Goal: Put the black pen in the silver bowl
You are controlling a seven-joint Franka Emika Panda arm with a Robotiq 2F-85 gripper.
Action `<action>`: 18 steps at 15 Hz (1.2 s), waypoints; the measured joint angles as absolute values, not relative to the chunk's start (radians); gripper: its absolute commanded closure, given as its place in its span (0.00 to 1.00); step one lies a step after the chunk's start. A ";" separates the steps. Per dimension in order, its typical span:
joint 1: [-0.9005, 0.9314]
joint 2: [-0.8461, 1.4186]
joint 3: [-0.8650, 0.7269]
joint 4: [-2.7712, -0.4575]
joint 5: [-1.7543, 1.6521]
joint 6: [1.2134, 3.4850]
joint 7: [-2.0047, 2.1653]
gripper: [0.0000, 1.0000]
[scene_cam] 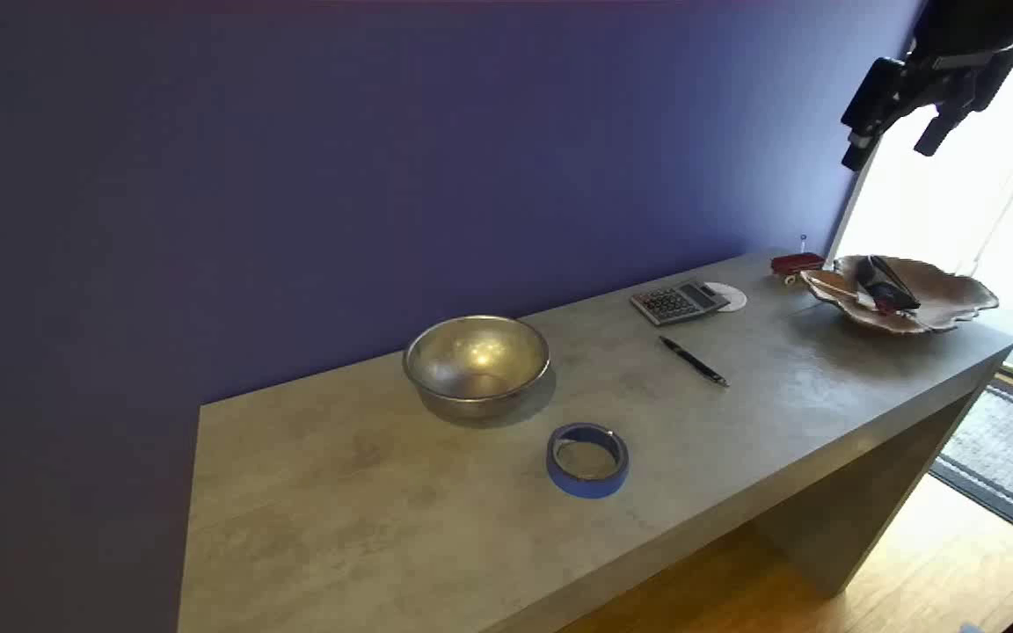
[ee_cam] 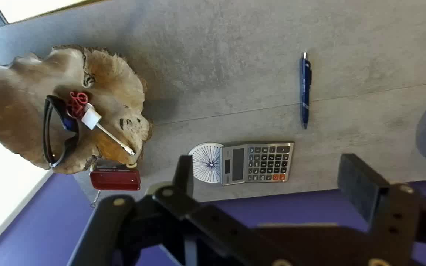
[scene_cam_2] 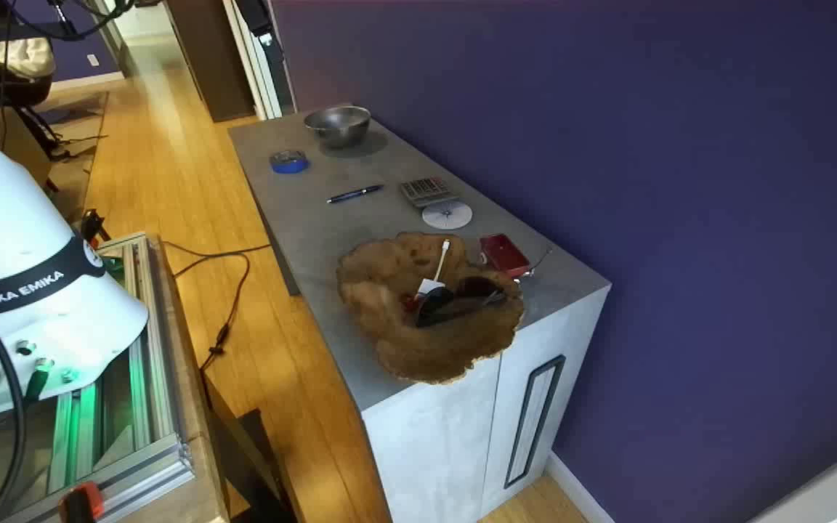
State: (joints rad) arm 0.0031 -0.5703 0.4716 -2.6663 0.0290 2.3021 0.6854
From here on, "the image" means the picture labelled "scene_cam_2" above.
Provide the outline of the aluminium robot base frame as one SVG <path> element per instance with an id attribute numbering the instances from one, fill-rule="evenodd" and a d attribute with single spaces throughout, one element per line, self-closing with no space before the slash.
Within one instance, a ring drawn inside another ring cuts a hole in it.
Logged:
<path id="1" fill-rule="evenodd" d="M 140 336 L 86 385 L 38 395 L 22 408 L 25 453 L 0 523 L 61 523 L 61 501 L 95 488 L 95 523 L 160 523 L 160 501 L 198 478 L 189 446 L 189 379 L 170 347 L 170 283 L 149 235 L 106 240 L 102 256 L 149 308 Z"/>

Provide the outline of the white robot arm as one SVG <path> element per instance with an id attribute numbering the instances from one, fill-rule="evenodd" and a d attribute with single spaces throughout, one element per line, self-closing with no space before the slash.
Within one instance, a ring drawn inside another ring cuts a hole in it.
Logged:
<path id="1" fill-rule="evenodd" d="M 38 179 L 0 151 L 0 411 L 48 368 L 41 398 L 92 382 L 146 327 L 149 310 L 61 218 Z"/>

